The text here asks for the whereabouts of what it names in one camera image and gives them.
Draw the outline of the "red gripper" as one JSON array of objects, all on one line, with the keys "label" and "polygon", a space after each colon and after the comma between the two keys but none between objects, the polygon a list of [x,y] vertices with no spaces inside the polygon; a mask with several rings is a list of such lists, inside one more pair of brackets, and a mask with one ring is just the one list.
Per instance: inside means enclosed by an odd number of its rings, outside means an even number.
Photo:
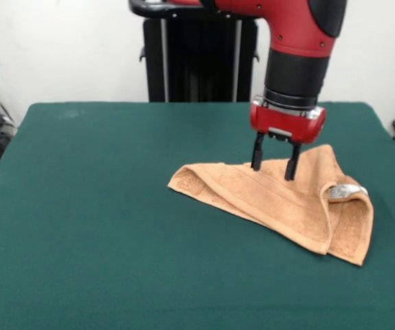
[{"label": "red gripper", "polygon": [[282,137],[294,142],[284,176],[286,181],[293,181],[300,156],[300,144],[311,144],[318,138],[326,113],[326,109],[320,106],[315,106],[311,110],[285,109],[270,105],[263,96],[255,96],[250,106],[250,124],[258,133],[250,167],[254,171],[259,171],[261,168],[264,134]]}]

